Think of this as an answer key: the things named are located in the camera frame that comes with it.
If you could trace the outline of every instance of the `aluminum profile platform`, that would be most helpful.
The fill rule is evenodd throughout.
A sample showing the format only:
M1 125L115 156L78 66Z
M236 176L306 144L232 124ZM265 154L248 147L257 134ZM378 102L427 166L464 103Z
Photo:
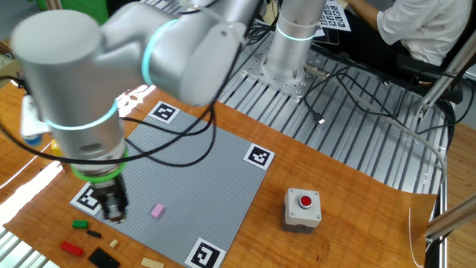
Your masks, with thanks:
M176 15L184 10L178 0L143 2ZM332 81L318 87L308 97L315 111L321 113L326 120L323 125L318 125L302 99L291 98L248 76L246 70L254 62L254 57L259 57L256 51L266 38L256 45L246 47L240 54L234 76L220 97L220 102L390 187L418 194L438 192L441 169L433 153L383 119L357 109L344 89ZM309 52L309 57L318 59L314 64L331 74L346 66L312 51ZM398 109L405 92L403 88L385 85L375 75L358 68L349 68L346 73L375 95L391 112ZM350 90L375 105L350 80L344 78L344 83ZM415 114L421 99L419 95L407 93L399 120L413 131L443 124L444 114L435 106L425 119L418 120ZM446 128L423 135L446 157Z
M0 267L59 268L3 226L0 226Z

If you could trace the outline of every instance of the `metal pole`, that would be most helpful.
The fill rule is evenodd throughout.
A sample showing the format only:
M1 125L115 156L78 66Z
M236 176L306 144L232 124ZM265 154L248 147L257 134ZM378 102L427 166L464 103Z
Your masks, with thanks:
M263 63L266 74L289 84L304 78L304 63L325 5L324 0L283 2L276 34Z
M463 46L460 52L456 55L448 68L445 70L446 74L458 75L468 61L476 54L476 32L468 39L468 42ZM416 115L419 118L424 118L426 112L433 106L438 100L441 94L449 87L453 82L453 78L441 77L431 88L428 94L419 103L418 112Z
M448 180L445 179L444 183L440 186L440 215L444 214L448 210ZM440 258L439 258L439 268L448 268L448 240L445 239L440 244Z
M476 193L447 212L434 218L426 230L426 240L431 243L476 217Z

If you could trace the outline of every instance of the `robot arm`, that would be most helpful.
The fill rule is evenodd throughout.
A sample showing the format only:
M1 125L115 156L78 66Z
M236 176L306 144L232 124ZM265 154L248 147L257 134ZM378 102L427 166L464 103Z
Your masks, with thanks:
M126 147L115 98L148 83L191 106L210 103L261 1L208 2L195 3L209 4L206 12L180 18L132 3L102 27L71 10L26 19L14 30L12 46L31 90L27 110L34 102L68 158L122 158ZM125 219L123 164L71 167L93 181L105 218Z

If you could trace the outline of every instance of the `white shirt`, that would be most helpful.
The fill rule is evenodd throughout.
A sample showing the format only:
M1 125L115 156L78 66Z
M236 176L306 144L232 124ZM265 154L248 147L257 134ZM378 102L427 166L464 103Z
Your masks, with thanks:
M377 25L388 45L401 41L414 59L439 66L463 32L471 7L472 0L396 0L379 12Z

